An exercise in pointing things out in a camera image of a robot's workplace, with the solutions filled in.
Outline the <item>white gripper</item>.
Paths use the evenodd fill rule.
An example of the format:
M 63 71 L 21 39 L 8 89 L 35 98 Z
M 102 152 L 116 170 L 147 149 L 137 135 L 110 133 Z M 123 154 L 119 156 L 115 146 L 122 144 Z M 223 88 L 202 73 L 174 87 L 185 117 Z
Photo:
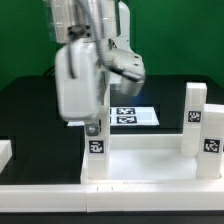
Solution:
M 68 47 L 61 48 L 55 59 L 56 90 L 59 113 L 65 121 L 86 121 L 95 119 L 99 113 L 99 77 L 96 67 L 97 56 L 93 42 L 82 39 L 71 45 L 72 68 L 75 78 L 70 76 Z M 88 136 L 98 136 L 97 123 L 85 125 Z

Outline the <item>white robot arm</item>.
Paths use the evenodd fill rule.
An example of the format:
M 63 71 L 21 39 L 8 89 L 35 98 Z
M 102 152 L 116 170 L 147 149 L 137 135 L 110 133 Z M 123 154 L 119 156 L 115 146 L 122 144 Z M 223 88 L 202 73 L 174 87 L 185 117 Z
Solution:
M 100 135 L 108 117 L 106 94 L 112 74 L 125 80 L 130 71 L 116 62 L 113 39 L 120 34 L 119 0 L 43 0 L 54 40 L 59 113 L 84 123 L 85 135 Z

